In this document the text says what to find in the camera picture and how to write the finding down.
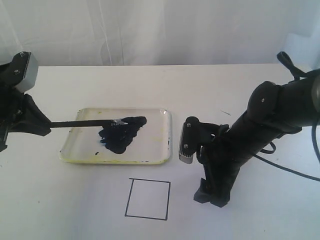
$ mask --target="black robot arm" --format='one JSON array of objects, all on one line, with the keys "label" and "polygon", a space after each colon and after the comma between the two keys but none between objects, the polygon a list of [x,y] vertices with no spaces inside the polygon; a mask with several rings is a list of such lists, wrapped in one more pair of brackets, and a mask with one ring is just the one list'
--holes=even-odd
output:
[{"label": "black robot arm", "polygon": [[[205,172],[194,200],[225,206],[240,167],[252,156],[258,152],[273,153],[276,149],[272,143],[274,139],[318,124],[319,69],[305,73],[292,64],[285,52],[280,52],[277,57],[291,71],[294,80],[284,85],[270,81],[259,85],[249,99],[247,110],[232,127],[201,123],[196,117],[186,119],[182,128],[180,160],[190,164],[196,153]],[[264,150],[268,144],[273,151]]]}]

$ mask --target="palette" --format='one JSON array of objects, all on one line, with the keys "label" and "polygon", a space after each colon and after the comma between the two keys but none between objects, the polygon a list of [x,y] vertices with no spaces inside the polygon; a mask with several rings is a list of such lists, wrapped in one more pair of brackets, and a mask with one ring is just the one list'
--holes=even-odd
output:
[{"label": "palette", "polygon": [[122,154],[100,143],[100,126],[74,127],[69,131],[59,156],[79,164],[162,164],[171,155],[171,114],[160,108],[84,108],[76,120],[123,119],[144,116],[147,123]]}]

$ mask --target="white backdrop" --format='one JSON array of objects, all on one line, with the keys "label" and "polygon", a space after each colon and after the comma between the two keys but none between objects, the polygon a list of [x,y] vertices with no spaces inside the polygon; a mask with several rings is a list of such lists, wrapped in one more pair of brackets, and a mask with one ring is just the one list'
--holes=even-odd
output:
[{"label": "white backdrop", "polygon": [[0,62],[40,65],[320,62],[319,0],[0,0]]}]

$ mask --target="white table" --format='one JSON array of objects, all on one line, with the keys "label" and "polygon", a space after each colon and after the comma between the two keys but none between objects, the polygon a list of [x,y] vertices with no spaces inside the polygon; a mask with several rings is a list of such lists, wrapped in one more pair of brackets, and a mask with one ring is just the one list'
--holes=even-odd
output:
[{"label": "white table", "polygon": [[[85,107],[165,108],[172,113],[173,151],[162,165],[71,164],[58,158],[68,129],[46,137],[11,133],[0,154],[0,239],[319,238],[318,182],[253,158],[241,168],[229,204],[218,208],[193,201],[202,165],[178,158],[186,117],[231,125],[258,84],[291,79],[279,64],[40,67],[29,94],[52,121],[73,120]],[[270,160],[320,175],[310,128],[275,143]],[[129,178],[171,182],[167,221],[124,216]]]}]

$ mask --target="black square outline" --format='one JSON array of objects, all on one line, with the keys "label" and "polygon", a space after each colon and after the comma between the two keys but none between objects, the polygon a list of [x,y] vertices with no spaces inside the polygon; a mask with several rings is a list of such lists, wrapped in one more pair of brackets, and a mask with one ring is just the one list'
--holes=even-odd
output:
[{"label": "black square outline", "polygon": [[[168,210],[169,210],[169,198],[170,198],[171,182],[169,182],[169,181],[159,181],[159,180],[141,179],[141,178],[129,178],[129,179],[132,180],[132,183],[131,183],[131,188],[130,188],[129,197],[128,197],[128,202],[127,202],[127,204],[126,204],[124,216],[125,216],[125,217],[132,217],[132,218],[155,219],[155,220],[167,221],[167,220],[168,220]],[[169,184],[169,188],[168,188],[168,200],[167,200],[167,202],[166,202],[166,214],[165,214],[165,218],[148,217],[148,216],[134,216],[134,215],[128,215],[128,214],[127,214],[127,212],[128,212],[128,207],[129,207],[129,202],[130,202],[130,197],[131,197],[131,193],[132,193],[132,188],[133,188],[133,186],[134,186],[134,181],[135,181],[135,180],[139,180],[139,181],[149,181],[149,182],[159,182],[159,183]]]}]

